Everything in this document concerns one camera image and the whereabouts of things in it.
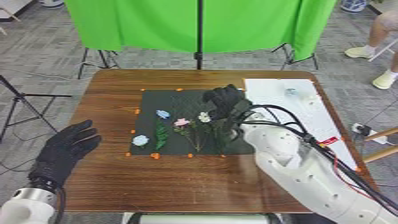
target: white robotic arm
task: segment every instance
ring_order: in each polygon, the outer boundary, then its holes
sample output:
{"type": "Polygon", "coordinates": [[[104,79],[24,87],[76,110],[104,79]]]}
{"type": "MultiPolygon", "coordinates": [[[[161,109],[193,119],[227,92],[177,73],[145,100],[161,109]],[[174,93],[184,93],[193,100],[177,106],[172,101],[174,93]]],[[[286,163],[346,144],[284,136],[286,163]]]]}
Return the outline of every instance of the white robotic arm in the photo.
{"type": "MultiPolygon", "coordinates": [[[[264,120],[254,113],[247,120],[264,120]]],[[[255,164],[307,209],[341,224],[394,224],[398,217],[353,191],[335,176],[330,161],[314,149],[298,152],[296,135],[280,127],[241,124],[255,149],[255,164]]]]}
{"type": "Polygon", "coordinates": [[[56,195],[39,188],[16,191],[0,210],[0,224],[48,224],[56,195]]]}

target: white sneaker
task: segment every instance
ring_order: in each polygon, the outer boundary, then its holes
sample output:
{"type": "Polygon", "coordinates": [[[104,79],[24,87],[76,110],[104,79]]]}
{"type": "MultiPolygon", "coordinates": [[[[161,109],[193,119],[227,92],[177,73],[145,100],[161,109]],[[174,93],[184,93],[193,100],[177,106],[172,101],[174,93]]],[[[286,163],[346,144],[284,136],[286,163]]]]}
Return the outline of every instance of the white sneaker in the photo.
{"type": "Polygon", "coordinates": [[[385,72],[378,78],[373,80],[373,86],[378,88],[378,89],[389,89],[392,84],[394,84],[394,77],[390,75],[389,72],[385,72]]]}
{"type": "Polygon", "coordinates": [[[374,54],[367,53],[364,47],[353,47],[344,51],[344,55],[350,58],[373,58],[374,54]]]}

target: floor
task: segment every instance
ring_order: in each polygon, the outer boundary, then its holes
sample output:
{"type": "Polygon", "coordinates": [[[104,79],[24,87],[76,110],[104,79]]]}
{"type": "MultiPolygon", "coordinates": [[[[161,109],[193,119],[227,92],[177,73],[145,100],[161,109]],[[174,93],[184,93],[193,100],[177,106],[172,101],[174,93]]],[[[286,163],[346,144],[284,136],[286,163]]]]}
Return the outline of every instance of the floor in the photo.
{"type": "MultiPolygon", "coordinates": [[[[72,95],[71,99],[56,100],[48,111],[49,122],[62,128],[72,116],[95,68],[87,68],[83,80],[76,80],[83,48],[65,9],[48,10],[33,5],[19,18],[21,23],[1,23],[8,36],[0,35],[0,74],[21,92],[72,95]]],[[[335,8],[316,49],[319,70],[314,71],[310,61],[287,66],[286,70],[303,70],[316,74],[346,128],[358,122],[374,130],[383,130],[396,127],[398,123],[398,83],[390,90],[378,90],[369,82],[387,68],[392,55],[385,53],[369,63],[366,60],[346,58],[341,53],[348,47],[364,45],[373,19],[374,13],[367,9],[351,15],[335,8]]],[[[204,68],[278,70],[282,57],[282,53],[271,54],[270,49],[213,54],[204,56],[204,68]]],[[[124,49],[115,59],[122,68],[193,69],[195,65],[191,54],[133,48],[124,49]]],[[[99,63],[94,52],[90,61],[99,63]]],[[[0,92],[1,124],[12,94],[1,86],[0,92]]],[[[32,103],[42,108],[46,99],[32,98],[32,103]]],[[[16,112],[16,120],[30,116],[21,105],[16,112]]],[[[0,160],[8,167],[35,157],[49,134],[39,121],[16,126],[14,130],[8,129],[0,144],[0,160]]],[[[364,144],[360,137],[351,137],[364,155],[380,149],[376,143],[364,144]]],[[[389,141],[398,144],[398,136],[392,136],[389,141]]],[[[30,168],[28,164],[17,167],[21,171],[30,168]]],[[[398,202],[398,155],[371,162],[367,168],[380,190],[398,202]]],[[[12,191],[26,184],[26,172],[3,171],[0,167],[0,204],[12,191]]],[[[62,223],[119,222],[120,214],[67,213],[62,223]]]]}

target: black glove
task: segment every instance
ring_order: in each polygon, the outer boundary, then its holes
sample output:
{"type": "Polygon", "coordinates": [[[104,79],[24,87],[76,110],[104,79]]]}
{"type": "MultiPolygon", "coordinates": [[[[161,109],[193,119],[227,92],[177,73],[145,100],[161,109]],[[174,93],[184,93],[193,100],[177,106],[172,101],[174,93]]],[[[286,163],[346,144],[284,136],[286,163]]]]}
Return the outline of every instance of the black glove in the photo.
{"type": "Polygon", "coordinates": [[[211,120],[238,117],[250,108],[250,101],[245,99],[243,92],[229,84],[223,88],[215,88],[204,92],[204,103],[213,102],[216,109],[207,112],[211,120]]]}
{"type": "Polygon", "coordinates": [[[35,158],[33,171],[28,179],[44,178],[64,186],[76,162],[97,147],[101,136],[90,128],[92,121],[71,125],[48,139],[44,148],[35,158]]]}

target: dark green mat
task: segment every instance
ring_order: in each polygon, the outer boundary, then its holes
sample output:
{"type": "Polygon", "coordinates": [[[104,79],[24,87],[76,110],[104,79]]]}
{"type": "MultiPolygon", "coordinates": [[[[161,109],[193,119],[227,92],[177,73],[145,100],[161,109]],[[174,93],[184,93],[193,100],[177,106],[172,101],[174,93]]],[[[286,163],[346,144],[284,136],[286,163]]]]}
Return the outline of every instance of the dark green mat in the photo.
{"type": "Polygon", "coordinates": [[[159,154],[186,155],[188,153],[193,153],[204,155],[238,155],[254,153],[254,149],[250,145],[243,142],[243,139],[238,138],[222,148],[216,147],[213,135],[206,133],[200,133],[200,138],[206,138],[206,141],[202,141],[202,150],[197,152],[186,138],[172,131],[174,121],[179,118],[186,118],[186,120],[193,119],[197,121],[199,113],[209,111],[213,108],[211,103],[202,103],[202,93],[204,90],[184,90],[181,92],[172,90],[151,90],[143,92],[140,114],[138,119],[135,121],[133,129],[135,136],[145,135],[149,137],[149,143],[143,149],[131,144],[133,155],[149,155],[154,152],[154,128],[158,119],[156,110],[165,110],[170,113],[170,118],[167,120],[161,120],[167,127],[168,140],[163,148],[159,149],[159,154]]]}

